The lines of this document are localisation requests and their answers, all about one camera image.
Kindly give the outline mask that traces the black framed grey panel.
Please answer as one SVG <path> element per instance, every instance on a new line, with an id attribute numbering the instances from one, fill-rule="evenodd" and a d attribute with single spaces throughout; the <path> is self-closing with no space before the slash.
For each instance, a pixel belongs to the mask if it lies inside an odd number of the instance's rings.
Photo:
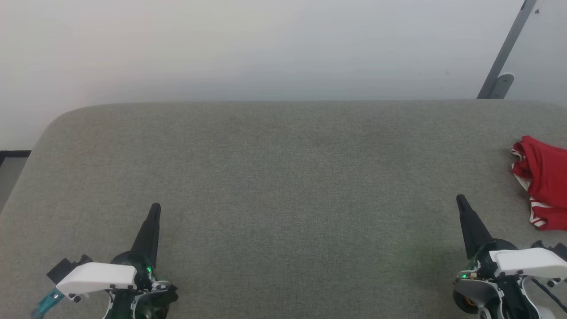
<path id="1" fill-rule="evenodd" d="M 30 154 L 31 151 L 0 151 L 0 166 L 6 158 L 28 158 Z"/>

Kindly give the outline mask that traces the red and white jersey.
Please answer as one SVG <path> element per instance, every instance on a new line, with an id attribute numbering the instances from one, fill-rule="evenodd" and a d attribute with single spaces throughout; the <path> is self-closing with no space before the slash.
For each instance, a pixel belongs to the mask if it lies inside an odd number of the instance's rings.
<path id="1" fill-rule="evenodd" d="M 522 136 L 511 153 L 518 157 L 512 173 L 529 195 L 530 223 L 567 231 L 567 149 Z"/>

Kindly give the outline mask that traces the grey slanted metal bar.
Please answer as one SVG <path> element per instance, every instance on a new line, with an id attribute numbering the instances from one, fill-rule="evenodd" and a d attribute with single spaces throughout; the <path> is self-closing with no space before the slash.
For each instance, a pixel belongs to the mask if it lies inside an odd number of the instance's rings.
<path id="1" fill-rule="evenodd" d="M 504 66 L 516 41 L 518 40 L 524 25 L 526 24 L 528 18 L 533 12 L 533 8 L 535 4 L 537 4 L 538 0 L 523 0 L 523 4 L 492 64 L 490 71 L 487 74 L 487 77 L 477 95 L 477 99 L 489 99 L 489 93 L 498 77 L 500 75 L 509 73 L 503 72 Z"/>

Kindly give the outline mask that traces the grey rounded metal bracket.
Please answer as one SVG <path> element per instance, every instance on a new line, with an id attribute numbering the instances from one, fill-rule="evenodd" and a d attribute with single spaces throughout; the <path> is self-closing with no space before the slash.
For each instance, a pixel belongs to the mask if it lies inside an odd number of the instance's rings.
<path id="1" fill-rule="evenodd" d="M 489 99 L 504 99 L 514 82 L 515 76 L 512 73 L 505 73 L 496 79 L 490 93 Z"/>

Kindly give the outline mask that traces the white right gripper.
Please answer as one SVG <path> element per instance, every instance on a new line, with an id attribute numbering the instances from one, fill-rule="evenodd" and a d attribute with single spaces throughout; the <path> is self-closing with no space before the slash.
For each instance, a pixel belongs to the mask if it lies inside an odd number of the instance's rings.
<path id="1" fill-rule="evenodd" d="M 517 249 L 494 239 L 463 194 L 456 196 L 462 238 L 469 264 L 467 279 L 492 280 L 501 276 L 532 276 L 551 280 L 567 278 L 567 262 L 543 248 Z"/>

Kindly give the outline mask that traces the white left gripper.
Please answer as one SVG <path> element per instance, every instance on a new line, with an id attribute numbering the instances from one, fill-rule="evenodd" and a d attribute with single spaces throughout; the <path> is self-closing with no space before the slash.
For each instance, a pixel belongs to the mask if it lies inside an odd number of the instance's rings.
<path id="1" fill-rule="evenodd" d="M 150 290 L 157 281 L 155 268 L 159 246 L 161 205 L 151 205 L 130 252 L 115 256 L 110 263 L 90 262 L 75 268 L 55 288 L 69 300 L 104 290 Z"/>

